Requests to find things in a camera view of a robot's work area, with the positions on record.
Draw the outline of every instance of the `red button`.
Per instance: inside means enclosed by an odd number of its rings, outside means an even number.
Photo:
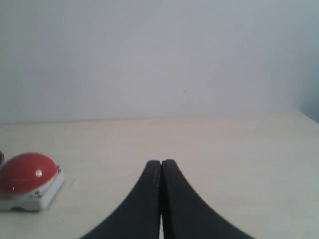
[[[50,181],[56,173],[56,164],[43,154],[18,155],[0,170],[0,193],[17,194],[34,190]]]

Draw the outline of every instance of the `red dome button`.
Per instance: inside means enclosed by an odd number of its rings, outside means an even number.
[[[40,153],[18,155],[0,169],[0,193],[18,194],[34,190],[57,173],[56,164]]]

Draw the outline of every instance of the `white wall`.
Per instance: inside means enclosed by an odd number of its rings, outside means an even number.
[[[316,81],[318,12],[318,0],[1,0],[0,122],[294,111]]]

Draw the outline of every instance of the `white table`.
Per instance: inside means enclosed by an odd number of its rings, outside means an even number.
[[[0,238],[76,239],[126,197],[149,159],[177,160],[200,196],[257,239],[319,238],[319,125],[301,113],[0,126],[67,180],[40,213],[0,213]]]

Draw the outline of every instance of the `table surface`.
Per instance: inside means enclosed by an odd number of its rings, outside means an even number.
[[[76,239],[147,160],[175,159],[199,195],[257,239],[319,238],[319,125],[302,113],[0,126],[7,158],[41,152],[67,180],[39,213],[0,213],[0,238]]]

